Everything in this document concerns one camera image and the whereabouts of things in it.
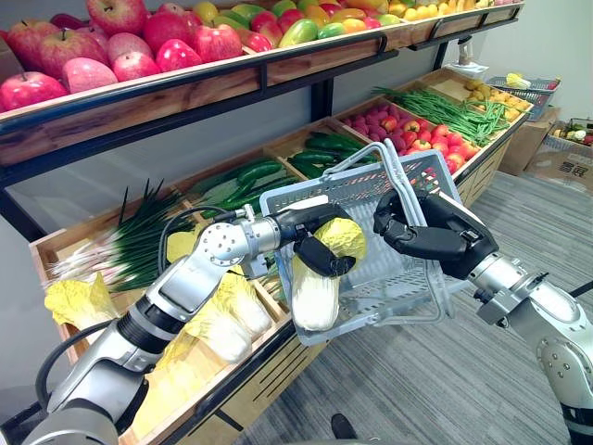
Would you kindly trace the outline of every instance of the cucumber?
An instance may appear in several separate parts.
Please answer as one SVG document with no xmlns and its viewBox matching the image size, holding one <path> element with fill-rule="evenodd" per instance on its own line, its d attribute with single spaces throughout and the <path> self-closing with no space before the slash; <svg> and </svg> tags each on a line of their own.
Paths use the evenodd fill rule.
<svg viewBox="0 0 593 445">
<path fill-rule="evenodd" d="M 297 153 L 292 157 L 292 159 L 298 161 L 302 160 L 303 162 L 310 162 L 311 164 L 327 164 L 330 162 L 335 162 L 335 155 L 322 153 L 316 150 L 310 150 Z"/>
<path fill-rule="evenodd" d="M 299 162 L 294 159 L 289 159 L 288 162 L 290 162 L 293 167 L 295 167 L 309 179 L 319 178 L 323 174 L 323 170 L 314 166 L 313 164 Z"/>
<path fill-rule="evenodd" d="M 276 173 L 282 168 L 282 164 L 275 160 L 268 160 L 263 162 L 255 167 L 243 171 L 241 174 L 237 176 L 237 183 L 239 185 L 245 184 L 252 179 L 259 179 L 264 176 L 268 176 L 269 174 Z"/>
</svg>

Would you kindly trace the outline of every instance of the floor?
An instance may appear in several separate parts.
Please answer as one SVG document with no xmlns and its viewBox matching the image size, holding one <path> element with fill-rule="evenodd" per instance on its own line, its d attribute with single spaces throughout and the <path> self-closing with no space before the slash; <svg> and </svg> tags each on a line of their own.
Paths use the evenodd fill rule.
<svg viewBox="0 0 593 445">
<path fill-rule="evenodd" d="M 593 203 L 559 185 L 497 173 L 472 210 L 501 250 L 572 290 L 593 275 Z M 409 444 L 566 444 L 534 354 L 484 324 L 472 292 L 435 326 L 366 328 L 334 340 L 235 445 L 330 439 L 345 414 L 362 438 Z M 593 292 L 581 298 L 593 316 Z"/>
</svg>

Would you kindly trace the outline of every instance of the apple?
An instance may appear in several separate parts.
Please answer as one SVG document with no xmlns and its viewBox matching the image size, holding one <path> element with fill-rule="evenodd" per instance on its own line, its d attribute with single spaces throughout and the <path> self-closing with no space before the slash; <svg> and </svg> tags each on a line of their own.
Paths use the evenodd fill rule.
<svg viewBox="0 0 593 445">
<path fill-rule="evenodd" d="M 334 5 L 333 3 L 321 3 L 320 4 L 320 7 L 325 12 L 327 12 L 327 15 L 330 16 L 330 17 L 333 14 L 335 14 L 337 11 L 340 11 L 340 10 L 343 9 L 340 5 Z"/>
<path fill-rule="evenodd" d="M 193 38 L 187 26 L 187 20 L 170 12 L 159 12 L 148 19 L 143 34 L 148 46 L 155 54 L 168 40 L 178 39 L 190 45 Z"/>
<path fill-rule="evenodd" d="M 62 79 L 73 94 L 118 82 L 107 65 L 88 57 L 68 60 L 62 68 Z"/>
<path fill-rule="evenodd" d="M 53 77 L 26 71 L 9 77 L 0 85 L 0 105 L 5 110 L 11 110 L 67 94 L 66 88 Z"/>
<path fill-rule="evenodd" d="M 446 158 L 448 155 L 448 146 L 443 142 L 433 142 L 433 150 L 440 151 L 443 154 L 443 158 Z"/>
<path fill-rule="evenodd" d="M 381 28 L 381 22 L 373 17 L 365 17 L 362 21 L 364 21 L 364 24 L 367 26 L 367 30 Z"/>
<path fill-rule="evenodd" d="M 278 18 L 277 23 L 282 32 L 286 33 L 294 23 L 304 18 L 305 14 L 300 9 L 286 9 Z"/>
<path fill-rule="evenodd" d="M 420 129 L 421 130 L 426 130 L 428 128 L 428 126 L 430 125 L 430 122 L 427 121 L 426 119 L 417 119 L 416 120 L 418 122 L 418 125 L 420 125 Z"/>
<path fill-rule="evenodd" d="M 415 132 L 420 131 L 420 123 L 417 121 L 407 121 L 403 126 L 404 132 Z"/>
<path fill-rule="evenodd" d="M 421 130 L 418 133 L 418 139 L 422 139 L 423 141 L 426 141 L 426 142 L 432 142 L 433 136 L 430 134 L 430 132 L 428 130 Z"/>
<path fill-rule="evenodd" d="M 441 124 L 437 125 L 433 129 L 433 136 L 447 137 L 447 135 L 448 135 L 448 127 L 444 123 L 441 123 Z"/>
<path fill-rule="evenodd" d="M 107 64 L 105 50 L 84 32 L 62 30 L 48 35 L 41 42 L 40 54 L 45 73 L 57 79 L 64 64 L 72 58 L 86 57 Z"/>
<path fill-rule="evenodd" d="M 418 134 L 415 132 L 404 132 L 401 134 L 401 138 L 406 143 L 406 146 L 411 146 L 412 143 L 418 138 Z"/>
<path fill-rule="evenodd" d="M 459 153 L 449 153 L 445 158 L 445 161 L 447 162 L 447 167 L 451 174 L 459 170 L 461 166 L 465 163 L 465 159 Z M 453 163 L 454 165 L 453 170 L 451 170 L 451 163 Z"/>
<path fill-rule="evenodd" d="M 140 34 L 145 26 L 147 11 L 143 0 L 86 0 L 86 8 L 93 22 L 107 35 Z"/>
<path fill-rule="evenodd" d="M 385 128 L 388 133 L 391 133 L 397 128 L 397 119 L 393 116 L 387 116 L 381 121 L 381 126 Z"/>
<path fill-rule="evenodd" d="M 460 146 L 463 144 L 463 137 L 459 133 L 449 133 L 447 142 L 450 146 Z"/>
<path fill-rule="evenodd" d="M 6 36 L 6 43 L 15 53 L 25 70 L 42 70 L 41 41 L 59 28 L 48 21 L 22 20 L 13 25 Z"/>
<path fill-rule="evenodd" d="M 179 39 L 168 40 L 157 53 L 157 65 L 163 72 L 193 67 L 202 62 L 196 51 Z"/>
<path fill-rule="evenodd" d="M 83 26 L 82 28 L 78 28 L 76 30 L 76 32 L 84 32 L 84 33 L 89 34 L 107 52 L 107 43 L 108 43 L 107 34 L 105 34 L 99 28 L 92 28 L 90 26 Z"/>
<path fill-rule="evenodd" d="M 178 16 L 183 16 L 185 14 L 185 9 L 183 9 L 183 6 L 179 6 L 176 3 L 163 3 L 157 9 L 157 13 L 159 12 L 172 12 Z"/>
<path fill-rule="evenodd" d="M 196 52 L 205 63 L 243 54 L 241 38 L 229 25 L 200 26 L 196 31 Z"/>
<path fill-rule="evenodd" d="M 159 74 L 160 68 L 145 53 L 132 51 L 131 53 L 122 54 L 115 59 L 113 62 L 113 73 L 118 78 L 118 81 L 124 82 Z"/>
<path fill-rule="evenodd" d="M 109 63 L 113 66 L 116 58 L 126 53 L 142 53 L 152 58 L 152 51 L 150 46 L 131 32 L 118 32 L 109 37 L 107 45 L 107 57 Z"/>
<path fill-rule="evenodd" d="M 422 139 L 416 139 L 412 143 L 411 148 L 418 151 L 426 151 L 430 150 L 432 146 L 430 145 L 430 142 L 423 141 Z"/>
<path fill-rule="evenodd" d="M 276 16 L 270 11 L 261 11 L 251 19 L 249 27 L 251 31 L 259 32 L 259 29 L 266 23 L 276 23 Z"/>
</svg>

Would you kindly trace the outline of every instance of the plastic crate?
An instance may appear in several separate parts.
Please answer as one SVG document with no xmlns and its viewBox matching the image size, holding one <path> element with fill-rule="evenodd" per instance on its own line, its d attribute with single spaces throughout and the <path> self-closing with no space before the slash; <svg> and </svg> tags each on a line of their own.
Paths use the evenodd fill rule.
<svg viewBox="0 0 593 445">
<path fill-rule="evenodd" d="M 272 190 L 260 198 L 263 214 L 266 215 L 302 199 L 326 195 L 330 202 L 340 204 L 348 212 L 366 237 L 365 258 L 340 281 L 340 309 L 334 326 L 322 332 L 296 327 L 305 345 L 317 344 L 365 325 L 437 323 L 452 314 L 450 293 L 468 285 L 465 281 L 446 278 L 436 261 L 400 255 L 372 231 L 372 216 L 379 199 L 394 187 L 404 206 L 408 206 L 408 218 L 410 215 L 415 218 L 420 213 L 416 221 L 409 221 L 411 225 L 426 224 L 410 185 L 415 189 L 441 191 L 461 202 L 439 152 L 430 150 L 398 159 L 390 141 L 386 142 L 391 147 L 370 144 L 325 171 L 321 178 Z M 385 161 L 382 152 L 383 162 L 341 171 L 353 164 L 359 155 L 368 154 L 377 146 L 390 152 L 388 161 Z M 389 172 L 385 165 L 391 166 L 394 171 Z M 284 294 L 290 305 L 292 246 L 284 247 L 275 255 Z"/>
<path fill-rule="evenodd" d="M 487 84 L 497 87 L 499 90 L 505 90 L 521 99 L 526 100 L 527 102 L 531 102 L 534 104 L 534 107 L 531 109 L 531 115 L 528 121 L 538 121 L 546 107 L 548 106 L 549 101 L 552 98 L 552 95 L 556 93 L 558 86 L 553 90 L 548 89 L 548 85 L 554 82 L 554 79 L 527 79 L 531 82 L 531 86 L 527 89 L 522 90 L 521 88 L 511 88 L 507 85 L 507 78 L 502 76 L 492 77 L 488 80 Z"/>
</svg>

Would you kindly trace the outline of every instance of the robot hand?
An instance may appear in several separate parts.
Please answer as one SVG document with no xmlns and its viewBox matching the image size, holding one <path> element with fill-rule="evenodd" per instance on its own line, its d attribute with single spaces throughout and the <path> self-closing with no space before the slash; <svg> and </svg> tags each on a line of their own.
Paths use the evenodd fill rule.
<svg viewBox="0 0 593 445">
<path fill-rule="evenodd" d="M 417 192 L 428 227 L 409 227 L 397 192 L 374 214 L 375 233 L 400 253 L 440 261 L 443 272 L 474 283 L 489 324 L 512 327 L 535 353 L 561 404 L 573 444 L 593 443 L 593 327 L 580 304 L 518 260 L 498 252 L 470 211 L 443 194 Z"/>
<path fill-rule="evenodd" d="M 335 217 L 349 218 L 335 204 L 283 210 L 265 218 L 256 218 L 245 206 L 217 217 L 194 251 L 174 262 L 79 359 L 54 390 L 49 416 L 25 443 L 117 444 L 148 391 L 145 374 L 232 266 L 242 264 L 249 277 L 261 276 L 267 272 L 263 254 L 291 242 L 295 253 L 320 274 L 338 276 L 354 265 L 353 258 L 337 258 L 311 236 Z"/>
</svg>

